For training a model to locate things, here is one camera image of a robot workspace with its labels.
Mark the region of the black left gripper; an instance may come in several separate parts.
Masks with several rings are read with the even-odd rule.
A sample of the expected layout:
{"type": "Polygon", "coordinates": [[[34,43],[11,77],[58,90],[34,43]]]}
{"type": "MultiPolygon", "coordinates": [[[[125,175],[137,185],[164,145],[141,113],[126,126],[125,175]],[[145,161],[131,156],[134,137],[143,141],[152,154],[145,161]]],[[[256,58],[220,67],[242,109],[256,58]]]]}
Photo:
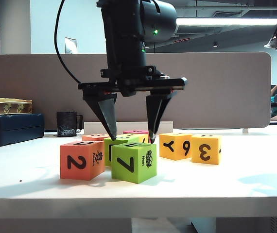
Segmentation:
{"type": "Polygon", "coordinates": [[[183,90],[187,79],[171,79],[158,71],[155,66],[126,67],[102,69],[101,77],[107,82],[81,83],[78,88],[83,91],[83,100],[89,105],[100,120],[112,140],[117,137],[115,102],[120,92],[130,97],[137,92],[149,91],[146,97],[148,131],[151,143],[154,143],[162,115],[175,95],[175,90],[183,90]]]}

